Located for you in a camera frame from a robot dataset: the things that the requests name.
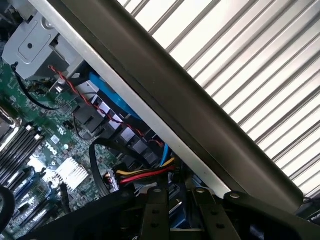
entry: metal frame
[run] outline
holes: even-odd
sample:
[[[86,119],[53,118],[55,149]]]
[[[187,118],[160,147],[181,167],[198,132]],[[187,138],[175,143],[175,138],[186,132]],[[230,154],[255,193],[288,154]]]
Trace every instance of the metal frame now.
[[[301,191],[118,2],[29,1],[219,197],[301,205]]]

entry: yellow wire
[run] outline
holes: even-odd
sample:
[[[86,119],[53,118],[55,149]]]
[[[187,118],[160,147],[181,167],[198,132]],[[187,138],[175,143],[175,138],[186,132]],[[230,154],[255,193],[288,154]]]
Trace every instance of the yellow wire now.
[[[163,164],[161,167],[165,167],[168,166],[169,164],[171,164],[173,161],[175,160],[175,158],[171,158],[169,161],[167,161],[165,164]]]
[[[169,161],[167,161],[165,164],[163,164],[161,167],[165,167],[165,166],[168,166],[169,164],[171,164],[173,161],[175,160],[175,158],[171,158]],[[116,171],[117,174],[120,174],[120,175],[124,175],[124,176],[128,176],[128,175],[132,175],[132,174],[137,174],[137,173],[140,173],[140,172],[143,172],[145,170],[139,170],[139,171],[132,171],[132,172],[127,172],[127,171],[121,171],[121,170],[118,170]]]

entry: corrugated panel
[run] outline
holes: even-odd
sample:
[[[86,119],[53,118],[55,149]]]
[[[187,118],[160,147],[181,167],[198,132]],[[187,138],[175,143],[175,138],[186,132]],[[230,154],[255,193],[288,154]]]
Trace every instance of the corrugated panel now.
[[[119,0],[308,197],[320,191],[318,0]]]

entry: motherboard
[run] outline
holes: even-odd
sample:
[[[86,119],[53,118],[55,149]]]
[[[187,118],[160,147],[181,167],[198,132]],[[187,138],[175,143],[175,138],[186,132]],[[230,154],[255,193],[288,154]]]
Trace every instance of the motherboard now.
[[[100,198],[90,170],[88,149],[93,140],[81,137],[94,136],[81,125],[74,126],[77,96],[68,92],[49,93],[41,94],[37,100],[46,106],[63,107],[45,110],[34,105],[21,91],[11,67],[1,63],[0,107],[21,124],[7,146],[16,152],[0,151],[2,157],[7,156],[7,162],[0,164],[0,182],[16,198],[16,213],[1,236],[8,240],[65,214],[61,207],[61,183],[67,184],[72,211]],[[97,147],[96,152],[104,175],[117,159],[106,148]],[[11,159],[20,162],[12,163]]]

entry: red wire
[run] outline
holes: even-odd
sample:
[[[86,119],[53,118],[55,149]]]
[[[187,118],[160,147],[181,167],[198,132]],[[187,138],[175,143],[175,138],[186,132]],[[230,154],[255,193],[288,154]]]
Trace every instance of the red wire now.
[[[137,132],[138,135],[139,135],[141,138],[143,138],[143,137],[145,136],[145,134],[144,134],[142,131],[140,131],[139,129],[132,127],[132,126],[131,126],[130,124],[128,124],[128,123],[125,123],[125,122],[123,122],[123,121],[118,121],[118,120],[114,119],[109,113],[106,113],[106,112],[105,112],[103,109],[101,109],[99,106],[96,106],[96,105],[92,104],[91,102],[89,102],[89,101],[86,99],[86,97],[85,97],[84,95],[82,95],[82,94],[79,92],[79,90],[72,84],[72,82],[70,82],[70,81],[63,75],[63,73],[62,73],[61,71],[58,71],[54,66],[49,65],[48,68],[49,68],[50,70],[52,70],[54,73],[58,74],[61,79],[65,80],[65,82],[69,85],[69,87],[72,89],[72,91],[73,91],[75,94],[79,95],[79,96],[84,100],[84,102],[85,102],[87,105],[89,105],[89,106],[91,106],[91,107],[94,107],[95,109],[99,110],[102,114],[106,115],[106,117],[107,117],[110,121],[112,121],[112,122],[114,122],[114,123],[117,123],[117,124],[120,124],[120,125],[122,125],[122,126],[125,126],[125,127],[131,129],[131,130],[134,131],[134,132]],[[160,142],[160,141],[158,141],[158,140],[156,140],[156,139],[151,139],[149,142],[156,142],[160,147],[162,147],[162,146],[164,145],[162,142]]]
[[[155,175],[163,174],[165,172],[168,172],[168,171],[174,170],[174,169],[175,169],[175,166],[170,166],[170,167],[167,167],[165,169],[158,170],[158,171],[142,173],[140,175],[136,175],[136,176],[125,178],[125,179],[121,180],[120,183],[121,184],[126,184],[126,183],[129,183],[129,182],[138,180],[138,179],[143,179],[143,178],[147,178],[147,177],[152,177],[152,176],[155,176]]]

